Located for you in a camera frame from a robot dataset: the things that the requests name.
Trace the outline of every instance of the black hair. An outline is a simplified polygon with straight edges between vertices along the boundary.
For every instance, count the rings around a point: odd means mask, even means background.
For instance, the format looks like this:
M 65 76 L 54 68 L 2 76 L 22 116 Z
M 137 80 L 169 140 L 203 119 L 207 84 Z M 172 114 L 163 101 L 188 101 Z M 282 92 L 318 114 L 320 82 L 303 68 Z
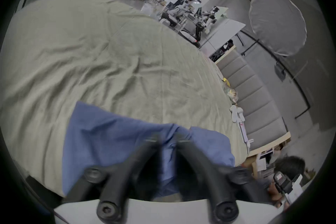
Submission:
M 275 161 L 274 172 L 282 172 L 290 180 L 293 180 L 296 175 L 303 175 L 305 166 L 304 159 L 297 156 L 284 157 Z

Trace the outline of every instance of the wrinkled fabric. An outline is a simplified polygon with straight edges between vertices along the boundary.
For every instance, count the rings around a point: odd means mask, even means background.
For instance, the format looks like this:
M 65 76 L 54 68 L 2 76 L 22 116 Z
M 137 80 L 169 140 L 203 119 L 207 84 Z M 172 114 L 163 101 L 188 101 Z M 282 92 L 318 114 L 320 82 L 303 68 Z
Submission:
M 215 164 L 233 167 L 230 140 L 225 135 L 177 124 L 154 124 L 122 117 L 96 106 L 77 102 L 69 121 L 63 147 L 62 186 L 67 194 L 92 165 L 109 166 L 124 162 L 127 157 L 153 134 L 162 141 L 162 174 L 158 196 L 177 192 L 174 179 L 174 134 L 190 139 Z
M 37 0 L 14 14 L 0 53 L 0 126 L 18 165 L 62 192 L 77 101 L 151 123 L 225 134 L 247 148 L 218 67 L 156 20 L 116 0 Z

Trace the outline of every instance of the beige blanket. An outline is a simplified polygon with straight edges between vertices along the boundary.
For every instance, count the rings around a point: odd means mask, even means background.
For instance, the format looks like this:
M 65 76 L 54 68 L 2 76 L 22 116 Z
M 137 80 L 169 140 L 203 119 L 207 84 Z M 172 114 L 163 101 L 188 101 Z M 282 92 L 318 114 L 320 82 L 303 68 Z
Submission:
M 153 123 L 199 126 L 247 156 L 216 65 L 166 26 L 114 0 L 38 0 L 0 54 L 0 126 L 17 163 L 63 195 L 62 150 L 78 100 Z

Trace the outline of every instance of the white table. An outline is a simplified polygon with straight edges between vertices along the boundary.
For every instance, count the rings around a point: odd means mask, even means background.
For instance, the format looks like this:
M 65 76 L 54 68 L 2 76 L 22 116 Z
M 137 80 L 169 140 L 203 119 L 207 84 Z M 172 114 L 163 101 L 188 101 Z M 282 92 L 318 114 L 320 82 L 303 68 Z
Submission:
M 209 57 L 244 27 L 245 24 L 241 22 L 225 18 L 208 36 L 201 39 L 200 50 Z

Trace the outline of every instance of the blue cloth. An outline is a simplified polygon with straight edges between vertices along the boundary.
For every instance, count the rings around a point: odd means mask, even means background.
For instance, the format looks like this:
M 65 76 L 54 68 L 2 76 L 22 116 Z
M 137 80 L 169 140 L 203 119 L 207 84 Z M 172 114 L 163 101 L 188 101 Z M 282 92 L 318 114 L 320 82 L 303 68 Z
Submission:
M 109 166 L 124 162 L 153 133 L 162 141 L 162 174 L 159 196 L 177 192 L 173 184 L 175 147 L 174 133 L 179 132 L 215 164 L 234 166 L 229 138 L 225 135 L 177 124 L 154 124 L 122 117 L 96 106 L 77 102 L 66 130 L 62 158 L 62 189 L 66 195 L 85 168 Z

